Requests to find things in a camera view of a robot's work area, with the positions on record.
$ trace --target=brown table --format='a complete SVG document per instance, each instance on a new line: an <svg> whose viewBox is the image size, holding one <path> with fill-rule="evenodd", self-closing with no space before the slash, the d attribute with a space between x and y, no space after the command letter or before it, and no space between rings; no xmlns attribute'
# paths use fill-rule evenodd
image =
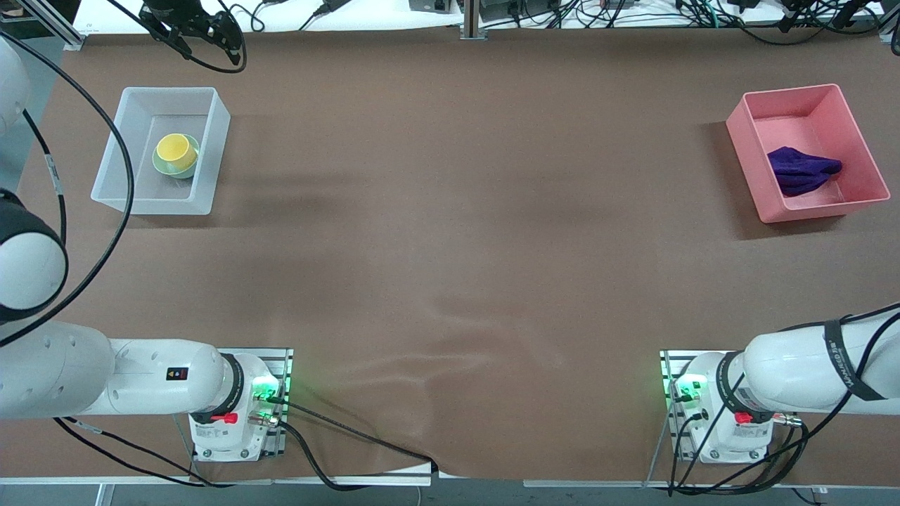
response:
<svg viewBox="0 0 900 506"><path fill-rule="evenodd" d="M900 187L900 60L874 38L772 48L737 31L518 31L482 43L447 29L248 43L233 77L146 37L66 54L110 114L125 86L215 86L232 123L212 214L132 218L62 320L116 338L293 347L294 399L450 474L639 481L665 412L660 349L741 348L897 298L900 200L764 225L723 124L744 92L837 83ZM89 198L108 133L62 84L41 127L70 202L74 280L119 219ZM21 195L55 225L41 164L31 158ZM92 422L186 461L169 417ZM839 417L789 481L900 485L895 426ZM415 464L300 427L332 474ZM0 445L4 476L128 474L49 421L5 421ZM293 444L227 467L204 470L310 473Z"/></svg>

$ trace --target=light green bowl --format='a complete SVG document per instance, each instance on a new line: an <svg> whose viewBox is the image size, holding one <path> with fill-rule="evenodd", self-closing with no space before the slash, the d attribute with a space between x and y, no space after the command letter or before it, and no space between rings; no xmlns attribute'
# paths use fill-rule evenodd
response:
<svg viewBox="0 0 900 506"><path fill-rule="evenodd" d="M197 142L197 139L186 133L182 135L184 135L187 138L187 141L191 143L191 147L197 151L197 159L200 159L200 143ZM179 171L177 168L173 167L172 164L160 158L156 149L153 149L153 168L155 168L159 174L171 176L175 179L187 179L194 175L194 170L197 168L197 160L194 160L190 167Z"/></svg>

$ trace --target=red button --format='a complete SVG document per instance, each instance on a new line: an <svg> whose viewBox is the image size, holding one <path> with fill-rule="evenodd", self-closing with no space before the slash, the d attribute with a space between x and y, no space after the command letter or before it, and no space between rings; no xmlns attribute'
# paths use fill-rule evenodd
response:
<svg viewBox="0 0 900 506"><path fill-rule="evenodd" d="M734 421L741 424L750 423L753 421L753 415L751 415L750 413L745 413L743 411L738 411L734 414Z"/></svg>
<svg viewBox="0 0 900 506"><path fill-rule="evenodd" d="M225 413L224 415L215 415L210 417L211 420L222 420L225 423L238 423L237 413Z"/></svg>

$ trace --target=white plastic container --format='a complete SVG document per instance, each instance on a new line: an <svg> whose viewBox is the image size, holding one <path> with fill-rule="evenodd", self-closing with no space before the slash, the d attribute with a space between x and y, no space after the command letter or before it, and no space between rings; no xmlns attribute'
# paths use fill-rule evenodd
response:
<svg viewBox="0 0 900 506"><path fill-rule="evenodd" d="M121 94L116 126L134 167L132 214L209 214L231 115L211 87L128 87ZM153 151L169 133L200 140L193 177L175 179L153 168ZM110 134L91 198L123 211L124 160Z"/></svg>

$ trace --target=pink bin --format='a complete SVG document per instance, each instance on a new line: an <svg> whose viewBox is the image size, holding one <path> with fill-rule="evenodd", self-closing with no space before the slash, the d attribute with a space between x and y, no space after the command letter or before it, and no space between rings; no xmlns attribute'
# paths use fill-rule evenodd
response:
<svg viewBox="0 0 900 506"><path fill-rule="evenodd" d="M891 196L837 85L744 94L725 124L765 223L838 216ZM786 197L767 155L783 146L843 168L817 190Z"/></svg>

